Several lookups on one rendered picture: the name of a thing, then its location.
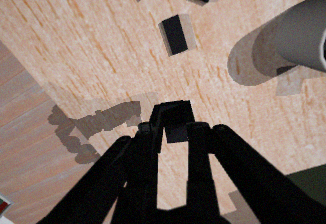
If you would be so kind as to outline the grey mug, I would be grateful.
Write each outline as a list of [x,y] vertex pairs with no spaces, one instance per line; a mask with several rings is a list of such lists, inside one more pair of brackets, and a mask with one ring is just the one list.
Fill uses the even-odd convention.
[[283,59],[326,73],[324,37],[326,0],[305,0],[295,5],[283,17],[276,30],[275,46]]

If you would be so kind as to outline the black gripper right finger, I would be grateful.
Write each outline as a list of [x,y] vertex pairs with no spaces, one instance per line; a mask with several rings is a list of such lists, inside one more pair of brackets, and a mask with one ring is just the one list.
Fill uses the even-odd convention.
[[215,155],[261,224],[326,224],[326,206],[229,126],[195,122],[190,100],[183,103],[188,133],[186,224],[222,224],[209,154]]

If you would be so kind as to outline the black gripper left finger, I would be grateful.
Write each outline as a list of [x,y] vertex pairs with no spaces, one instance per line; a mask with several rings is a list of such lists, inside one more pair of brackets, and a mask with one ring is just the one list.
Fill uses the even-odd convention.
[[36,224],[102,224],[116,199],[110,224],[145,224],[146,208],[157,208],[163,130],[157,104],[133,138],[118,138]]

